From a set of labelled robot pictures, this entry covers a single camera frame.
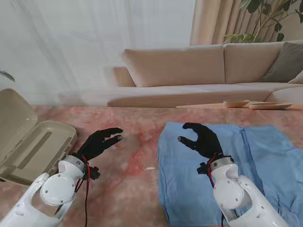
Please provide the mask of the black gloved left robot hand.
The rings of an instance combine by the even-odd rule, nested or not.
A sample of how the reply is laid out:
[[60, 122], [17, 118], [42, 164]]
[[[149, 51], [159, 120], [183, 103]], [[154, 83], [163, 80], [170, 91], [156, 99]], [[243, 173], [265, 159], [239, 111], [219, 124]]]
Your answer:
[[122, 132], [123, 130], [120, 128], [108, 128], [94, 132], [89, 135], [75, 156], [81, 161], [96, 158], [106, 149], [118, 143], [123, 138]]

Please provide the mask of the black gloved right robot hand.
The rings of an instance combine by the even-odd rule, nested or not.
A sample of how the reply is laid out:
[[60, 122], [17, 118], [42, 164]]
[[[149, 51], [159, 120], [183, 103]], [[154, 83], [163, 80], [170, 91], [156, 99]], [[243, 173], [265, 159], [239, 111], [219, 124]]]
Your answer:
[[187, 122], [183, 129], [192, 129], [197, 134], [197, 140], [192, 141], [186, 137], [179, 136], [178, 141], [186, 147], [197, 151], [201, 156], [212, 159], [213, 157], [223, 157], [223, 150], [217, 135], [205, 125]]

